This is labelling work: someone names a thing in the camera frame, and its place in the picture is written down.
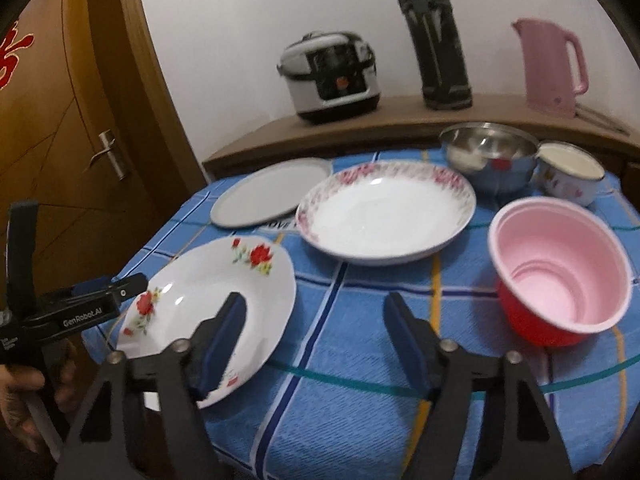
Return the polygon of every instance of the red door decoration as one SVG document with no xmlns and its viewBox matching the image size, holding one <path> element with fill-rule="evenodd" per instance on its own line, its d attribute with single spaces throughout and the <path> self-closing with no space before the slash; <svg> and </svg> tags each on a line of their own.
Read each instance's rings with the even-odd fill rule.
<svg viewBox="0 0 640 480">
<path fill-rule="evenodd" d="M 16 50 L 27 48 L 33 44 L 33 34 L 27 34 L 20 41 L 14 43 L 15 37 L 18 35 L 18 22 L 9 29 L 9 32 L 2 40 L 0 45 L 0 90 L 9 84 L 15 67 L 18 66 L 20 58 L 17 54 L 13 54 Z"/>
</svg>

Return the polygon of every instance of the pink kettle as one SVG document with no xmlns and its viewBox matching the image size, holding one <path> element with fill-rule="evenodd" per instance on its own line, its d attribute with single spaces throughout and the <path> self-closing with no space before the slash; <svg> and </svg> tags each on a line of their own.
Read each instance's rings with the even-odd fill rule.
<svg viewBox="0 0 640 480">
<path fill-rule="evenodd" d="M 589 88 L 587 65 L 578 37 L 546 20 L 521 18 L 511 25 L 522 41 L 527 105 L 545 114 L 575 117 L 575 97 Z M 574 46 L 578 59 L 578 86 L 574 86 L 567 43 Z"/>
</svg>

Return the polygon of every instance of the black thermos bottle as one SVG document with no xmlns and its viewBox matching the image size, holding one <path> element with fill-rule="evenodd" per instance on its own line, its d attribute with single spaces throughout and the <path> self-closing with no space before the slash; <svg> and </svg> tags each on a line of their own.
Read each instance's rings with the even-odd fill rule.
<svg viewBox="0 0 640 480">
<path fill-rule="evenodd" d="M 434 110 L 469 108 L 473 101 L 458 28 L 449 0 L 398 0 L 414 40 L 424 103 Z"/>
</svg>

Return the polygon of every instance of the kettle handle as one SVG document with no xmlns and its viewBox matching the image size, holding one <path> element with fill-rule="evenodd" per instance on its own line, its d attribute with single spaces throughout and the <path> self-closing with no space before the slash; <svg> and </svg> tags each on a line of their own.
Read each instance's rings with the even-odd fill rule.
<svg viewBox="0 0 640 480">
<path fill-rule="evenodd" d="M 584 60 L 584 52 L 582 51 L 582 45 L 578 36 L 572 33 L 570 30 L 564 31 L 564 38 L 574 46 L 575 57 L 578 59 L 578 72 L 580 75 L 580 84 L 575 87 L 574 93 L 576 95 L 582 95 L 589 89 L 589 75 L 587 74 L 587 63 Z"/>
</svg>

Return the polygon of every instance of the door handle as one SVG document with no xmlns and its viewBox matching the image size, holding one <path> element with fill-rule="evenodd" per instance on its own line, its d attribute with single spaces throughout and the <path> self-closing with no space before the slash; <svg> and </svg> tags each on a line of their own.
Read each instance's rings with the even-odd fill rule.
<svg viewBox="0 0 640 480">
<path fill-rule="evenodd" d="M 106 130 L 102 132 L 98 137 L 100 137 L 100 142 L 103 145 L 103 149 L 100 152 L 95 153 L 89 161 L 89 166 L 85 171 L 89 170 L 99 159 L 103 158 L 103 156 L 107 156 L 107 158 L 111 161 L 111 165 L 113 166 L 116 175 L 119 180 L 124 180 L 126 176 L 129 174 L 129 169 L 120 153 L 120 150 L 115 145 L 116 139 L 111 133 L 111 130 Z"/>
</svg>

